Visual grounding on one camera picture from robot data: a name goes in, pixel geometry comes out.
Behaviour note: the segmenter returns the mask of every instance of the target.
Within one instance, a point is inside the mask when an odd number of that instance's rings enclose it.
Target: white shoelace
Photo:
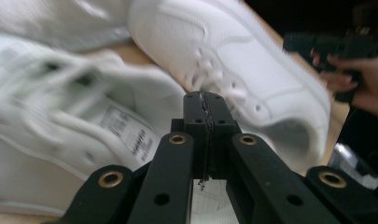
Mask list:
[[[184,75],[187,88],[193,91],[210,91],[220,94],[227,102],[233,102],[230,111],[239,115],[239,111],[236,110],[239,107],[237,105],[245,102],[247,92],[235,82],[226,81],[221,69],[214,67],[211,61],[204,60],[202,54],[197,58],[197,64],[197,67],[192,67]]]
[[[102,127],[72,116],[56,108],[57,96],[63,87],[78,78],[97,69],[96,64],[108,61],[105,59],[85,60],[75,57],[58,57],[58,54],[37,55],[24,54],[12,60],[0,62],[0,120],[12,105],[21,108],[21,120],[25,127],[34,135],[52,147],[58,147],[62,139],[56,131],[56,124],[70,128],[76,132],[89,135],[105,146],[127,167],[136,166],[130,151],[121,150],[120,140],[112,133],[106,132]],[[51,62],[57,66],[55,71],[47,71],[46,66]],[[116,77],[113,72],[102,73],[102,76]],[[94,93],[101,99],[111,87],[98,82]],[[93,98],[87,102],[80,102],[78,110],[85,111]]]

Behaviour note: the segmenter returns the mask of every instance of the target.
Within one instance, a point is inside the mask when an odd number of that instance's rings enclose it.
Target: finger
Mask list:
[[[363,71],[367,69],[372,69],[378,63],[378,57],[344,60],[340,59],[337,56],[328,55],[328,61],[332,65],[342,69],[354,69],[358,71]]]
[[[317,52],[314,52],[314,49],[311,49],[310,55],[313,58],[313,66],[319,66],[320,54]]]
[[[339,83],[341,85],[348,84],[352,81],[352,76],[350,75],[325,71],[320,73],[320,78],[327,82]]]
[[[327,88],[334,92],[346,92],[351,91],[357,87],[356,82],[351,82],[347,84],[335,83],[335,82],[328,82]]]

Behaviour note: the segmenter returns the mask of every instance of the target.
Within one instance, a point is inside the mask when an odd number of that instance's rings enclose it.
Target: table surface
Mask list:
[[[259,18],[266,29],[269,31],[272,38],[275,39],[277,43],[282,45],[282,37],[279,36],[265,21]],[[107,49],[112,49],[116,51],[126,63],[136,63],[136,64],[149,64],[153,63],[151,59],[143,53],[132,41],[126,41],[116,46],[111,46]],[[297,54],[291,55],[298,63],[306,67],[311,73],[316,76],[315,70],[303,60]],[[331,105],[330,121],[329,121],[329,136],[327,142],[327,152],[324,159],[320,164],[326,164],[329,160],[331,151],[337,141],[338,135],[340,134],[343,123],[346,119],[349,107],[345,104],[340,104],[333,102]],[[50,221],[56,219],[56,217],[39,217],[39,216],[26,216],[26,215],[12,215],[12,214],[2,214],[0,213],[0,224],[40,224],[45,221]]]

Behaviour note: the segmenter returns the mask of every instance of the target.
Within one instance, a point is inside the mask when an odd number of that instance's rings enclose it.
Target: shoe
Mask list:
[[[243,131],[266,135],[293,171],[319,163],[329,94],[244,3],[135,0],[128,27],[138,47],[187,91],[223,96]]]
[[[0,35],[0,212],[60,216],[95,170],[148,163],[184,95],[160,68],[111,51]]]
[[[96,49],[130,39],[131,1],[0,1],[0,32],[58,49]]]

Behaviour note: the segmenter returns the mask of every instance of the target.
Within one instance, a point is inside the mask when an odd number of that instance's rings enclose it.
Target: shoe label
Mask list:
[[[140,165],[144,165],[153,159],[159,137],[121,109],[111,105],[101,121],[101,127],[121,139]]]

